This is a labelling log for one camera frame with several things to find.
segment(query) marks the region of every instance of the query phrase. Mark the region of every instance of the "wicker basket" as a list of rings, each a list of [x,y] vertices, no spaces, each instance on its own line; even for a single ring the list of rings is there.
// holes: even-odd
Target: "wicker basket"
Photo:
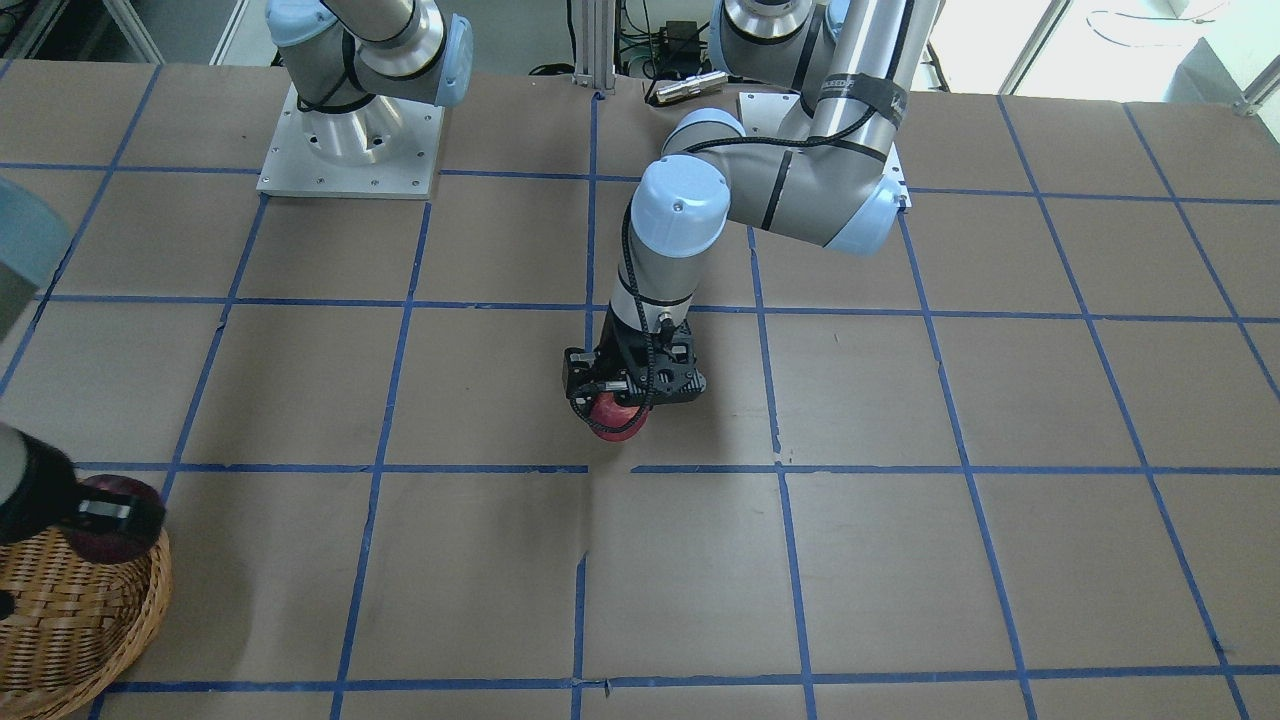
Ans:
[[[0,717],[69,715],[124,671],[169,606],[169,538],[120,565],[76,555],[61,533],[0,546],[0,591],[17,605],[0,620]]]

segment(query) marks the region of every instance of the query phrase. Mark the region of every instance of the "metal connector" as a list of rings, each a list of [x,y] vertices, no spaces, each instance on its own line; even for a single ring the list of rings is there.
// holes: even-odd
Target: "metal connector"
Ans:
[[[698,97],[699,95],[714,92],[726,85],[728,85],[728,73],[724,70],[712,70],[700,76],[691,76],[677,83],[659,88],[655,97],[658,100],[658,105],[673,105],[681,100],[689,100],[690,97]]]

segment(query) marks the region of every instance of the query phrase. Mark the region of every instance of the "light blue joint cap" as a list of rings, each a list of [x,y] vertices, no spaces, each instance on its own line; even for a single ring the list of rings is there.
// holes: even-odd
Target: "light blue joint cap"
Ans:
[[[845,27],[845,15],[849,14],[849,0],[831,0],[827,5],[827,32],[831,41],[840,40],[840,31]]]
[[[882,177],[870,197],[852,218],[849,218],[827,247],[854,255],[874,255],[884,245],[884,238],[888,237],[888,231],[897,218],[900,192],[901,186],[895,178]]]
[[[658,255],[692,258],[724,229],[728,201],[728,183],[710,163],[668,155],[650,163],[640,178],[631,201],[631,224]]]
[[[449,23],[449,40],[444,45],[444,58],[440,61],[440,87],[435,91],[435,105],[453,108],[462,102],[471,86],[471,65],[475,63],[475,36],[471,22],[462,15],[453,15]]]
[[[45,201],[0,178],[0,263],[44,287],[72,243],[72,233]]]
[[[689,126],[698,123],[719,123],[733,128],[733,132],[736,132],[739,137],[746,136],[746,128],[744,128],[742,123],[737,122],[737,118],[733,115],[721,110],[719,108],[701,108],[685,115],[684,119],[680,120],[680,124],[676,126],[676,129],[671,131],[671,135],[667,136],[667,140],[671,140],[672,136]]]
[[[712,8],[712,24],[707,26],[707,53],[712,56],[712,69],[733,74],[728,69],[728,61],[724,60],[724,46],[721,45],[721,23],[723,22],[724,0],[716,0],[716,6]]]
[[[320,0],[271,0],[266,5],[266,27],[276,47],[301,45],[337,22]]]

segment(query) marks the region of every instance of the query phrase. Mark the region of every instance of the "metal mounting plate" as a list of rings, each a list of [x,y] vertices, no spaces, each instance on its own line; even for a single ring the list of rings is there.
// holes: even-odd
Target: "metal mounting plate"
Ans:
[[[404,127],[397,155],[372,165],[338,165],[310,147],[298,111],[298,94],[289,86],[262,161],[257,190],[283,197],[376,197],[430,200],[440,147],[444,108],[397,100]]]
[[[742,127],[746,135],[758,137],[777,137],[782,119],[787,117],[791,108],[800,101],[795,92],[739,92],[737,108],[742,117]],[[902,191],[899,201],[902,208],[911,206],[911,193],[906,187],[906,174],[902,172],[902,160],[897,156],[897,145],[888,149],[888,163],[884,164],[884,174],[896,179]]]

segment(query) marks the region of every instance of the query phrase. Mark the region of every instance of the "red ball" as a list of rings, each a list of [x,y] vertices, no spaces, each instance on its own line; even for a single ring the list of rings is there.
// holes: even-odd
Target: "red ball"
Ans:
[[[626,430],[622,430],[621,433],[607,433],[603,430],[598,430],[595,428],[591,428],[591,432],[595,433],[596,437],[599,437],[600,439],[605,439],[609,442],[622,442],[625,439],[630,439],[636,433],[639,433],[640,428],[644,427],[645,420],[649,419],[648,407],[645,407],[644,410],[641,410],[640,407],[626,407],[618,405],[612,392],[602,392],[595,398],[595,405],[591,405],[591,414],[589,415],[589,418],[591,418],[596,423],[600,423],[602,425],[608,425],[611,428],[621,428],[627,423],[627,420],[634,418],[636,413],[641,413],[640,419],[636,420],[636,424],[631,425]]]
[[[92,478],[87,478],[84,484],[115,495],[141,497],[143,502],[151,505],[163,505],[160,493],[155,488],[133,478],[123,475],[93,475]],[[65,529],[63,530],[63,536],[67,538],[67,544],[72,546],[72,550],[76,551],[76,555],[99,565],[116,565],[137,560],[146,555],[154,544],[124,536],[96,536]]]

